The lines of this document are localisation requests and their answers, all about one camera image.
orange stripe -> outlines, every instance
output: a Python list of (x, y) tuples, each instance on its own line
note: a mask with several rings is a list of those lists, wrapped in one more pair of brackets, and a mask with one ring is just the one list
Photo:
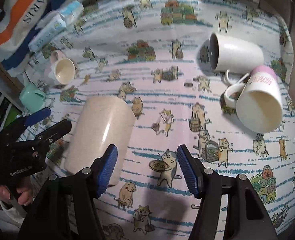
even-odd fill
[(6, 29), (0, 33), (0, 45), (11, 38), (16, 24), (21, 19), (25, 11), (30, 7), (30, 4), (33, 1), (34, 0), (17, 0), (10, 11), (9, 24), (7, 25)]

green mug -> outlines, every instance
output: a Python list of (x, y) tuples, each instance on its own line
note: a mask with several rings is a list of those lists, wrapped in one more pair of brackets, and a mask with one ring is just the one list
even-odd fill
[(22, 104), (32, 113), (40, 110), (44, 103), (45, 93), (33, 83), (29, 83), (20, 93)]

fingernail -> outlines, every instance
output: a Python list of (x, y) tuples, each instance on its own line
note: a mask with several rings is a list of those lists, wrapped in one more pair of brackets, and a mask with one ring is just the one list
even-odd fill
[(4, 198), (10, 199), (11, 196), (7, 190), (4, 189), (2, 193), (3, 193)]

table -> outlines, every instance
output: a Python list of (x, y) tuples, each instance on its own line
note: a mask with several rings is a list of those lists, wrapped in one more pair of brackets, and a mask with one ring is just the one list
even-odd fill
[[(259, 10), (250, 12), (231, 0), (110, 0), (83, 20), (75, 30), (54, 38), (27, 71), (36, 84), (44, 85), (42, 68), (53, 49), (61, 49), (79, 70), (69, 89), (47, 91), (51, 116), (22, 136), (31, 139), (63, 118), (73, 124), (68, 135), (52, 144), (48, 169), (33, 176), (36, 191), (49, 174), (66, 176), (66, 152), (62, 157), (57, 152), (73, 136), (86, 98), (115, 95), (135, 106), (137, 121), (120, 182), (95, 200), (107, 239), (189, 236), (200, 201), (188, 191), (177, 163), (180, 144), (219, 174), (246, 174), (277, 233), (291, 225), (295, 219), (295, 108), (287, 87), (293, 48), (280, 19)], [(222, 105), (227, 86), (222, 75), (211, 71), (208, 58), (213, 31), (262, 48), (265, 64), (281, 77), (279, 129), (264, 135), (251, 132), (233, 109)], [(227, 150), (218, 154), (217, 146), (222, 144)], [(169, 170), (150, 168), (151, 162), (160, 159)], [(216, 239), (223, 237), (226, 206), (223, 196)], [(72, 204), (70, 213), (75, 227)]]

wet wipes package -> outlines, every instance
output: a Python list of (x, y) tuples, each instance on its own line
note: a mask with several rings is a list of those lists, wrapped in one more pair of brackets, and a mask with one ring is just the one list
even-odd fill
[(49, 12), (36, 26), (41, 31), (28, 44), (30, 51), (40, 51), (52, 38), (75, 22), (83, 9), (79, 1), (73, 1), (60, 10)]

